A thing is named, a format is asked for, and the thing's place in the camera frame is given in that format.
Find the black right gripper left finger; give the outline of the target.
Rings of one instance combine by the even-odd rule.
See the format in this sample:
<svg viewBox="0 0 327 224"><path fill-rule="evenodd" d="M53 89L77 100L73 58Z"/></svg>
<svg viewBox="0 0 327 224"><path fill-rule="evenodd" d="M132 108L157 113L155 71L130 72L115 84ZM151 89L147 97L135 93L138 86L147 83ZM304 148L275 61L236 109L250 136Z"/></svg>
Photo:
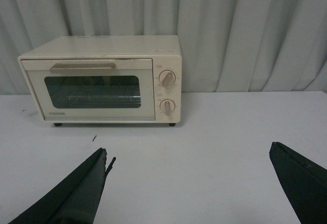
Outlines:
<svg viewBox="0 0 327 224"><path fill-rule="evenodd" d="M106 178L107 151L99 148L35 204L10 223L93 223Z"/></svg>

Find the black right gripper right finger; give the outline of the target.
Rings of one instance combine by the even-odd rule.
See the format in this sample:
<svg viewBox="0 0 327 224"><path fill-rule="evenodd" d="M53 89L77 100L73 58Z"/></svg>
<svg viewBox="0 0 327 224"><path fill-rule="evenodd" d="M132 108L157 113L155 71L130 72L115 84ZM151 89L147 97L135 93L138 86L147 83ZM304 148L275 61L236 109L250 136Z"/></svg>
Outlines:
<svg viewBox="0 0 327 224"><path fill-rule="evenodd" d="M280 142L269 158L300 223L326 223L326 169Z"/></svg>

